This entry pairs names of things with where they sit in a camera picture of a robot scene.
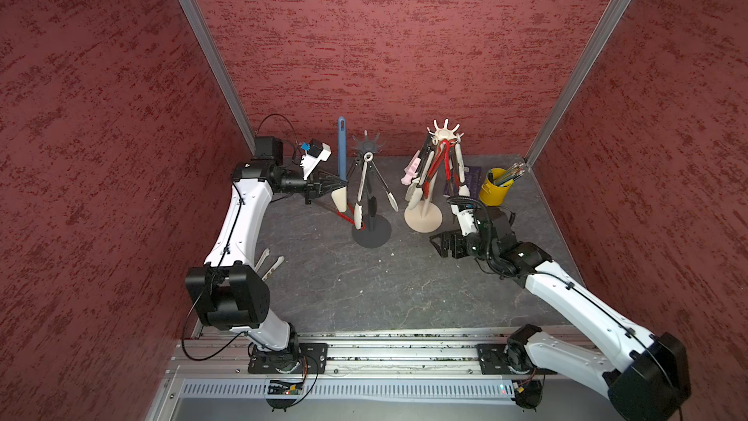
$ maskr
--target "red textured wall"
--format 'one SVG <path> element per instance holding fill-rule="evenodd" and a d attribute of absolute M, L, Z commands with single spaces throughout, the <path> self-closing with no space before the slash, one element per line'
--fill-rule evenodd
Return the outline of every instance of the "red textured wall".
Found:
<path fill-rule="evenodd" d="M 254 127 L 334 147 L 344 116 L 389 154 L 444 117 L 466 152 L 524 154 L 608 1 L 198 0 Z"/>
<path fill-rule="evenodd" d="M 0 418 L 141 419 L 247 149 L 176 0 L 0 22 Z"/>
<path fill-rule="evenodd" d="M 536 171 L 585 283 L 687 345 L 685 419 L 748 402 L 748 2 L 633 0 Z"/>

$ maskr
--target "ventilation grille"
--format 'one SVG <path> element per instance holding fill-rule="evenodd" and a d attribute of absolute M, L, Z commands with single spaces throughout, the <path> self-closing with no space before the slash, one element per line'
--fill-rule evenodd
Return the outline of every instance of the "ventilation grille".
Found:
<path fill-rule="evenodd" d="M 183 398 L 289 398 L 267 395 L 267 380 L 187 379 Z M 514 396 L 510 380 L 331 380 L 320 379 L 308 398 L 402 401 L 506 402 Z"/>

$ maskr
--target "robotic arm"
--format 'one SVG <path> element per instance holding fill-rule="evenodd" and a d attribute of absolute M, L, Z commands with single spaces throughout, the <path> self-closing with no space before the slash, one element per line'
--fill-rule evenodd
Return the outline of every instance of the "robotic arm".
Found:
<path fill-rule="evenodd" d="M 318 140 L 302 146 L 303 173 L 281 166 L 284 146 L 279 139 L 260 136 L 256 146 L 252 160 L 231 174 L 231 203 L 218 240 L 205 265 L 188 270 L 185 285 L 204 326 L 244 333 L 260 351 L 272 354 L 283 371 L 298 360 L 298 342 L 293 326 L 270 310 L 270 291 L 254 267 L 260 223 L 273 193 L 300 193 L 310 204 L 346 183 L 314 172 L 330 156 L 330 147 Z"/>
<path fill-rule="evenodd" d="M 631 421 L 666 421 L 688 399 L 686 350 L 673 335 L 657 337 L 631 322 L 577 283 L 543 249 L 518 242 L 501 210 L 466 196 L 448 202 L 474 220 L 473 228 L 460 221 L 466 249 L 462 254 L 485 260 L 496 274 L 551 304 L 602 351 L 568 344 L 525 325 L 507 340 L 504 363 L 512 371 L 558 372 L 608 398 Z"/>

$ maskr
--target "round stand base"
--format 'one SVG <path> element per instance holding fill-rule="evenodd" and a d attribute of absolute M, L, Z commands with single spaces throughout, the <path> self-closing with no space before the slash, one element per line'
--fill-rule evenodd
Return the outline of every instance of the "round stand base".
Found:
<path fill-rule="evenodd" d="M 356 226 L 351 227 L 351 235 L 356 244 L 368 249 L 380 248 L 387 244 L 392 236 L 392 225 L 387 221 L 387 218 L 379 214 L 371 218 L 368 214 L 365 214 L 362 220 L 363 229 L 356 229 Z"/>
<path fill-rule="evenodd" d="M 414 231 L 418 232 L 433 232 L 441 226 L 441 210 L 433 203 L 429 203 L 429 207 L 425 212 L 425 216 L 421 216 L 423 210 L 424 200 L 418 202 L 416 208 L 412 210 L 406 210 L 406 223 Z"/>

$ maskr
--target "yellow pencil cup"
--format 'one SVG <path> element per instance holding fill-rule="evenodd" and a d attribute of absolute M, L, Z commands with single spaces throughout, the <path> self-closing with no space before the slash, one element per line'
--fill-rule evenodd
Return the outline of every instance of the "yellow pencil cup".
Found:
<path fill-rule="evenodd" d="M 505 172 L 506 170 L 502 170 L 498 167 L 495 167 L 490 171 L 490 173 L 493 175 L 493 179 L 499 179 L 500 176 Z M 496 185 L 493 185 L 489 181 L 489 175 L 486 174 L 485 182 L 483 182 L 483 185 L 480 188 L 478 198 L 480 198 L 480 201 L 488 206 L 498 207 L 504 201 L 504 197 L 506 196 L 506 193 L 510 191 L 510 187 L 512 186 L 512 184 L 514 184 L 514 181 L 509 181 L 508 183 L 506 183 L 506 186 L 500 188 Z"/>

